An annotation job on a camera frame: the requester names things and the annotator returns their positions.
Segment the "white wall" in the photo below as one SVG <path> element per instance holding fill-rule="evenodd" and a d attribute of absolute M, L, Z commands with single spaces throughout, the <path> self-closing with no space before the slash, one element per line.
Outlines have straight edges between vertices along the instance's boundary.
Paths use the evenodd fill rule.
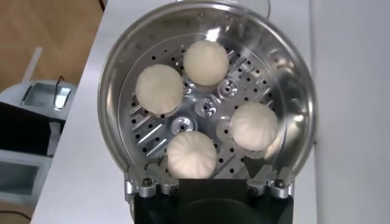
<path fill-rule="evenodd" d="M 319 223 L 389 223 L 390 1 L 312 1 Z"/>

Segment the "metal pot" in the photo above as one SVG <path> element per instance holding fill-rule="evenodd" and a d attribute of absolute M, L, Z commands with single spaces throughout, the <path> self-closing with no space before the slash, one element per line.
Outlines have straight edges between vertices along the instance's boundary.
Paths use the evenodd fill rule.
<path fill-rule="evenodd" d="M 223 45 L 230 58 L 227 77 L 212 88 L 192 83 L 182 67 L 185 50 L 204 39 Z M 142 109 L 134 93 L 140 72 L 156 63 L 182 74 L 185 89 L 180 108 L 162 116 Z M 229 134 L 234 110 L 250 101 L 278 117 L 277 139 L 262 152 L 240 148 Z M 144 15 L 121 35 L 101 75 L 98 112 L 108 149 L 124 172 L 164 158 L 177 133 L 198 130 L 218 152 L 213 178 L 248 178 L 243 158 L 299 173 L 313 146 L 317 103 L 305 62 L 267 19 L 232 3 L 183 1 Z"/>

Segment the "perforated steamer tray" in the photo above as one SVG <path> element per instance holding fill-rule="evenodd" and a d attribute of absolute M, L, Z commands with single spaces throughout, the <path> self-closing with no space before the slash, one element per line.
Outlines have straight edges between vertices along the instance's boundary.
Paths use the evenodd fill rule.
<path fill-rule="evenodd" d="M 186 49 L 204 39 L 229 53 L 229 73 L 217 86 L 195 85 L 182 66 Z M 142 109 L 134 95 L 140 72 L 156 63 L 175 68 L 185 89 L 181 106 L 161 116 Z M 180 2 L 148 13 L 125 31 L 108 56 L 98 102 L 104 138 L 123 170 L 161 158 L 177 133 L 197 130 L 214 140 L 214 178 L 248 178 L 245 156 L 299 172 L 314 141 L 315 100 L 299 53 L 260 15 L 224 2 Z M 277 139 L 264 151 L 244 150 L 230 135 L 230 117 L 246 102 L 263 103 L 278 116 Z"/>

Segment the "bolt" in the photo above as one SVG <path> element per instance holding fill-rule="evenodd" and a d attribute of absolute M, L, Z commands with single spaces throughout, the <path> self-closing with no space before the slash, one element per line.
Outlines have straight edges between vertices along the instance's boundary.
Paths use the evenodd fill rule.
<path fill-rule="evenodd" d="M 142 181 L 142 186 L 144 187 L 149 187 L 153 184 L 153 181 L 152 179 L 150 178 L 145 178 L 143 181 Z"/>

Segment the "wooden floor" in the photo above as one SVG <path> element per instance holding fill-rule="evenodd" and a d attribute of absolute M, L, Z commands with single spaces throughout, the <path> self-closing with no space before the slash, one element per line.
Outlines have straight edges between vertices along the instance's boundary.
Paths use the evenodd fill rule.
<path fill-rule="evenodd" d="M 13 205 L 0 201 L 0 211 L 16 211 L 21 212 L 28 217 L 32 216 L 33 209 L 26 206 Z M 0 213 L 1 224 L 28 224 L 30 221 L 18 214 L 5 214 Z"/>
<path fill-rule="evenodd" d="M 32 80 L 78 84 L 101 17 L 98 0 L 0 0 L 0 92 L 22 80 L 36 47 Z"/>

